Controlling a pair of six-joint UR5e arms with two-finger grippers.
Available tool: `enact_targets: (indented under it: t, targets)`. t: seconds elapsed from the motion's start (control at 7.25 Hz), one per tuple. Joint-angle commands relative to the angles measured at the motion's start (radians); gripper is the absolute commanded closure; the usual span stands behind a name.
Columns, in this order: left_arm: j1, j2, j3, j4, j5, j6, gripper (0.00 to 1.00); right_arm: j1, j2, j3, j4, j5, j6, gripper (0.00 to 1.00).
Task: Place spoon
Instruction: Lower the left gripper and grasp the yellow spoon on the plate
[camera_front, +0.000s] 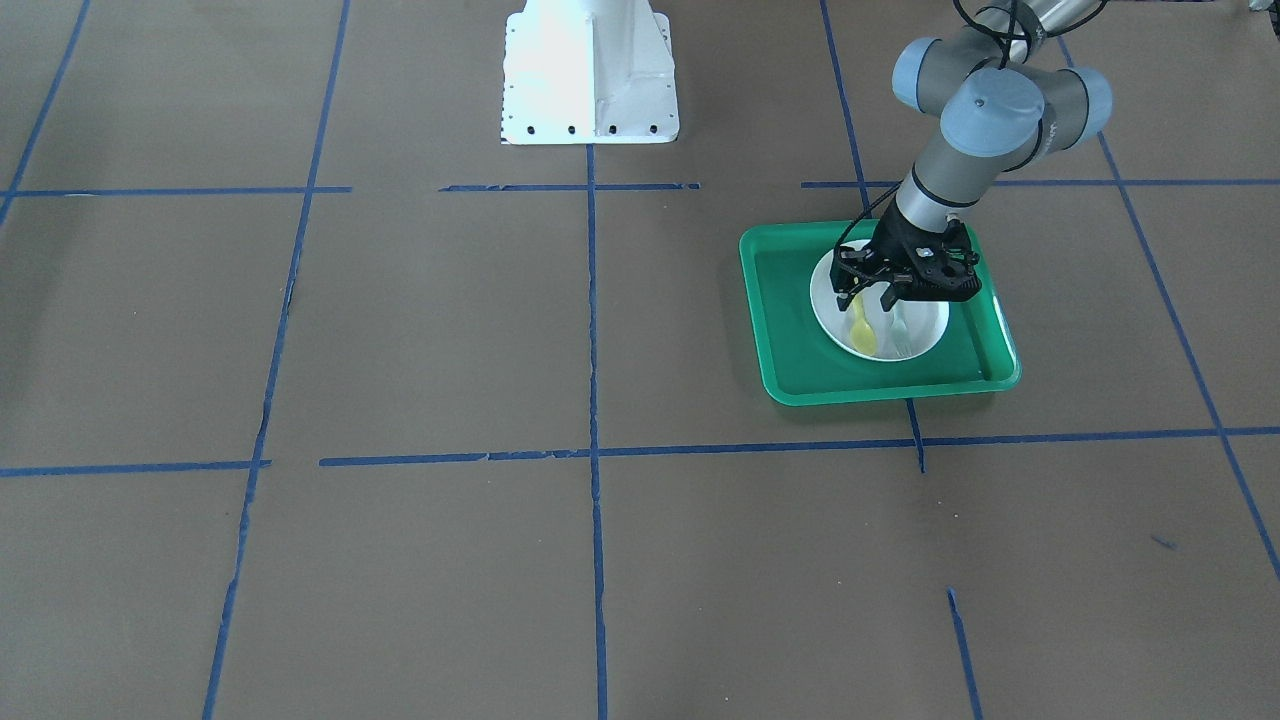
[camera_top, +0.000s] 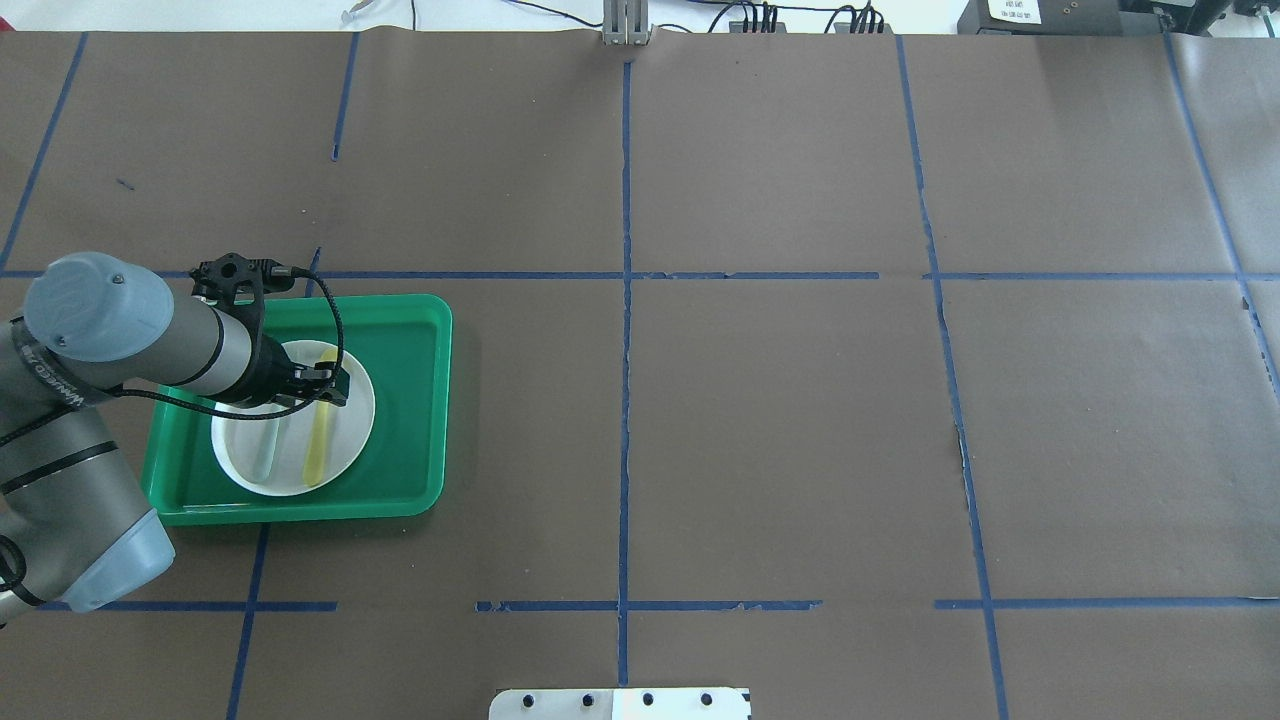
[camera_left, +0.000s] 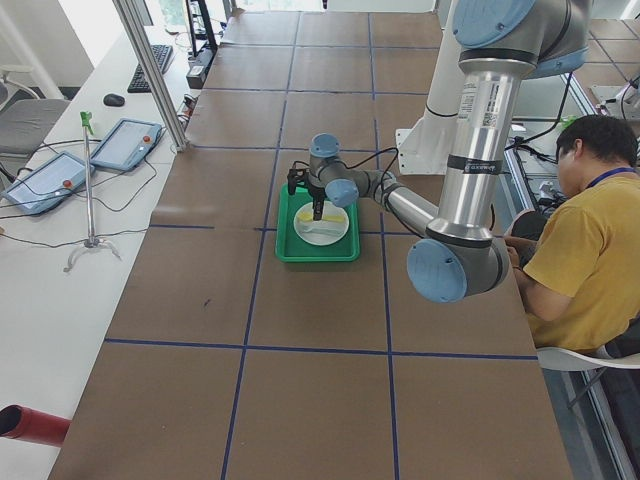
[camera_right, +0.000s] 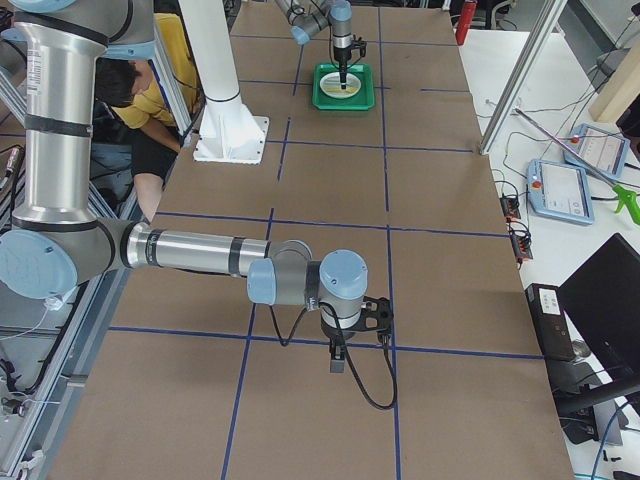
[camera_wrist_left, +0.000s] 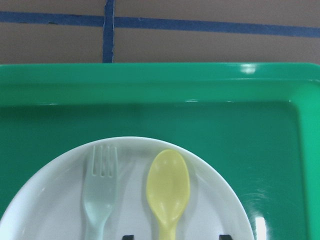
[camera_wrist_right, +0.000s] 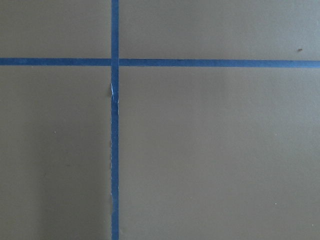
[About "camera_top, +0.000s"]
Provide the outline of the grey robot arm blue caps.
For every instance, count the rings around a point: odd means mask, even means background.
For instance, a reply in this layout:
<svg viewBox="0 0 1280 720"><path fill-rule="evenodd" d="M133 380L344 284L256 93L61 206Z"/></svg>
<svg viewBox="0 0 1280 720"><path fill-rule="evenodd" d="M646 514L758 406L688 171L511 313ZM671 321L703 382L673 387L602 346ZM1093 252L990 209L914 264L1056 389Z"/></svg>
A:
<svg viewBox="0 0 1280 720"><path fill-rule="evenodd" d="M60 601L91 612L164 574L175 548L99 409L163 401L228 420L346 405L343 357L305 365L265 328L265 299L303 266L229 252L200 263L189 296L104 252L51 263L3 323L3 600L10 623ZM155 389L134 389L147 380Z"/></svg>

